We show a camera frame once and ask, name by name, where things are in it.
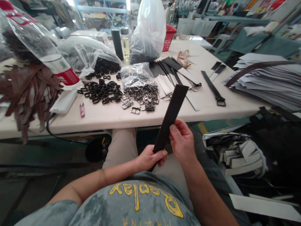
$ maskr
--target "right hand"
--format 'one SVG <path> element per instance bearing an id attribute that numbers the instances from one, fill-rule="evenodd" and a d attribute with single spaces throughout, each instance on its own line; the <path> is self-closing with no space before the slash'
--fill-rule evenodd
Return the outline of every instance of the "right hand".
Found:
<path id="1" fill-rule="evenodd" d="M 194 140 L 191 130 L 187 124 L 176 119 L 175 123 L 169 127 L 169 138 L 172 151 L 181 164 L 190 164 L 197 160 L 194 150 Z"/>

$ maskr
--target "white box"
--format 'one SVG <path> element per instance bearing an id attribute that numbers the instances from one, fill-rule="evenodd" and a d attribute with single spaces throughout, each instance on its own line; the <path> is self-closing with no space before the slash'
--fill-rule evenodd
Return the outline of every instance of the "white box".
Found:
<path id="1" fill-rule="evenodd" d="M 70 34 L 70 36 L 86 36 L 101 41 L 106 46 L 108 46 L 108 35 L 106 32 L 102 31 L 92 31 L 92 30 L 78 30 Z"/>

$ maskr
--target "strap with buckle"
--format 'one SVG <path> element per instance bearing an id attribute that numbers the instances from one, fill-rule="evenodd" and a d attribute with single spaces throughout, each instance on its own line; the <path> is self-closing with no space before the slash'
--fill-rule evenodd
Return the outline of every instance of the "strap with buckle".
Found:
<path id="1" fill-rule="evenodd" d="M 216 99 L 216 104 L 217 106 L 221 106 L 221 107 L 225 107 L 226 106 L 226 102 L 225 102 L 225 98 L 223 98 L 219 91 L 215 88 L 214 84 L 211 82 L 210 78 L 208 77 L 207 73 L 205 71 L 201 71 L 202 75 L 204 76 L 204 79 L 206 80 L 209 88 L 212 90 L 212 92 L 214 93 L 215 99 Z"/>

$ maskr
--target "leg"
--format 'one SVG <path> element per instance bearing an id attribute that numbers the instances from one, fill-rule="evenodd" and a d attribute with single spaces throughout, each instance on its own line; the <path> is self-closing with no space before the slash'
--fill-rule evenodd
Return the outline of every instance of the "leg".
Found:
<path id="1" fill-rule="evenodd" d="M 136 128 L 113 129 L 112 143 L 103 169 L 129 162 L 138 157 Z"/>
<path id="2" fill-rule="evenodd" d="M 174 154 L 169 154 L 167 156 L 167 161 L 165 161 L 163 166 L 159 167 L 158 165 L 156 165 L 153 170 L 153 174 L 157 176 L 168 177 L 169 179 L 177 183 L 182 192 L 184 192 L 184 194 L 189 197 L 189 191 L 182 166 Z"/>

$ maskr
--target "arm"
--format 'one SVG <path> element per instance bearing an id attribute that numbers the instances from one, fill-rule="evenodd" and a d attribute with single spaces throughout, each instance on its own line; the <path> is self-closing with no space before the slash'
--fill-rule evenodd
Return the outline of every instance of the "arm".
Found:
<path id="1" fill-rule="evenodd" d="M 177 119 L 171 125 L 170 133 L 172 150 L 182 165 L 190 199 L 200 223 L 206 226 L 238 225 L 198 162 L 193 134 L 187 124 Z"/>
<path id="2" fill-rule="evenodd" d="M 125 180 L 129 176 L 149 170 L 158 162 L 159 167 L 164 164 L 167 151 L 153 153 L 154 145 L 148 145 L 136 159 L 102 169 L 72 181 L 60 190 L 48 203 L 55 203 L 62 200 L 73 200 L 79 206 L 98 190 Z"/>

